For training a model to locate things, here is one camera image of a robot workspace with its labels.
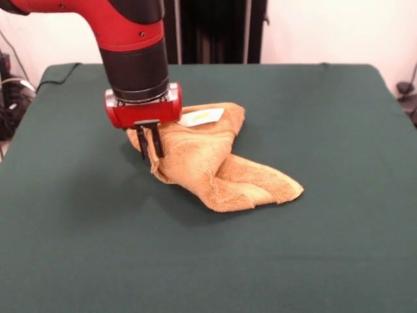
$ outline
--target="white label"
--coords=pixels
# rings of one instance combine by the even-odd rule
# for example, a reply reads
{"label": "white label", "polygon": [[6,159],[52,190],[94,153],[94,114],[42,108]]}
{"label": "white label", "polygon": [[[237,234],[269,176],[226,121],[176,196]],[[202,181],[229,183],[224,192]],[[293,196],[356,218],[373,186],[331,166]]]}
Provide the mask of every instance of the white label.
{"label": "white label", "polygon": [[186,113],[182,115],[178,124],[184,127],[193,127],[197,125],[217,122],[222,117],[223,112],[223,108],[216,108]]}

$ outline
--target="table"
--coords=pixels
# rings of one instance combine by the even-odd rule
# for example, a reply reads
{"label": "table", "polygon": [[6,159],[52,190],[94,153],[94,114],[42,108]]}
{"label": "table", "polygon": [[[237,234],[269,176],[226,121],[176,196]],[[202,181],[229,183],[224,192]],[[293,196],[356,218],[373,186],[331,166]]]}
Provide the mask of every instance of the table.
{"label": "table", "polygon": [[170,71],[303,196],[213,213],[110,125],[102,65],[50,67],[0,166],[0,312],[417,312],[416,131],[375,68]]}

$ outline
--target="green table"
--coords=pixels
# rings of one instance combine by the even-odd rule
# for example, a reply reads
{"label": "green table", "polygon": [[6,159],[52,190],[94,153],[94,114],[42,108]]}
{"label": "green table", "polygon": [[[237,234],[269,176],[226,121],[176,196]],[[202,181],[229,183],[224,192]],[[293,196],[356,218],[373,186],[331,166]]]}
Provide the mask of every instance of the green table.
{"label": "green table", "polygon": [[171,67],[247,109],[234,152],[297,201],[221,215],[150,173],[101,65],[49,68],[0,166],[0,312],[417,312],[417,140],[362,65]]}

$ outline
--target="orange towel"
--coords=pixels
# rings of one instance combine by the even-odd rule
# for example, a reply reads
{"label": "orange towel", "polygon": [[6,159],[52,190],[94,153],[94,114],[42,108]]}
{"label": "orange towel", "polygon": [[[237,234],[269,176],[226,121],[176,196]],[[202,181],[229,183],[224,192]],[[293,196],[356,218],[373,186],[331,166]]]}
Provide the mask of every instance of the orange towel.
{"label": "orange towel", "polygon": [[[183,113],[224,108],[219,121],[194,127],[178,123],[160,125],[165,157],[156,156],[151,132],[149,142],[152,174],[165,184],[189,190],[210,209],[220,213],[253,209],[268,203],[293,201],[303,187],[284,173],[231,154],[232,144],[244,122],[245,110],[233,103],[183,108]],[[127,130],[139,150],[135,130]]]}

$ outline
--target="terry cloth towel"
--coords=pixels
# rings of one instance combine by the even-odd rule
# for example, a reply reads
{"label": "terry cloth towel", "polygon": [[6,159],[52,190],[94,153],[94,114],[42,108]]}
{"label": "terry cloth towel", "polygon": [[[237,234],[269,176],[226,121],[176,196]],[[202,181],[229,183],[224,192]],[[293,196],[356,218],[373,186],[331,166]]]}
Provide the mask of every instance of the terry cloth towel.
{"label": "terry cloth towel", "polygon": [[[303,193],[303,187],[284,173],[231,153],[245,119],[243,107],[234,103],[205,104],[185,107],[182,113],[209,108],[224,108],[219,121],[194,127],[160,125],[164,158],[156,156],[152,134],[144,130],[151,173],[157,179],[182,186],[219,213],[281,204]],[[136,131],[127,130],[127,135],[139,150]]]}

